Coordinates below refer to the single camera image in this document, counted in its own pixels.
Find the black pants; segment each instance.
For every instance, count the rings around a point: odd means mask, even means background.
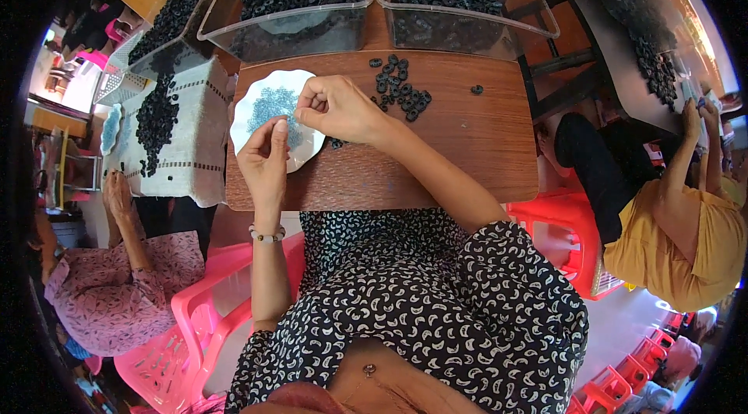
[[[621,237],[619,213],[642,186],[659,178],[644,146],[624,123],[600,130],[578,113],[566,114],[556,131],[556,159],[573,167],[595,214],[600,240]]]
[[[146,238],[197,231],[200,251],[207,259],[216,206],[200,208],[192,198],[182,196],[174,199],[174,208],[169,215],[169,200],[171,197],[136,196],[136,208]]]

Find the bare foot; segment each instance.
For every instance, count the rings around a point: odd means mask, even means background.
[[[550,162],[550,165],[556,169],[559,176],[567,178],[572,174],[570,167],[563,167],[559,164],[559,161],[556,159],[556,151],[554,150],[554,141],[548,135],[538,132],[538,146],[540,147],[540,152]]]

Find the perforated plastic basket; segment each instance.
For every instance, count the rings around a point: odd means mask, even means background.
[[[143,37],[144,31],[138,31],[133,37],[120,45],[110,56],[104,68],[102,82],[99,84],[96,104],[113,106],[136,96],[143,91],[147,78],[127,72],[127,56]]]

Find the black table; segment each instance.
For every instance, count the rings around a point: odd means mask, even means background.
[[[543,122],[555,113],[590,97],[597,89],[605,86],[611,90],[611,96],[617,99],[623,117],[639,120],[674,134],[682,132],[680,116],[669,112],[667,105],[661,104],[656,95],[649,94],[647,91],[646,80],[642,78],[637,67],[633,44],[623,25],[608,13],[600,0],[546,0],[549,8],[556,7],[565,1],[568,1],[574,9],[591,46],[571,54],[559,55],[553,39],[548,39],[548,46],[554,57],[552,60],[529,65],[523,57],[519,59],[533,124]],[[542,9],[541,3],[531,3],[511,10],[510,17],[516,20],[530,14],[539,16],[540,9]],[[587,63],[594,64],[557,91],[543,99],[537,99],[533,84],[534,77]],[[676,106],[682,107],[683,93],[677,84],[676,90],[678,92]]]

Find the pink floral shirt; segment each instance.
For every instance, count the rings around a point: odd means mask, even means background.
[[[143,241],[153,271],[131,269],[124,243],[69,249],[44,289],[67,332],[88,352],[118,356],[176,324],[171,298],[203,278],[196,232]]]

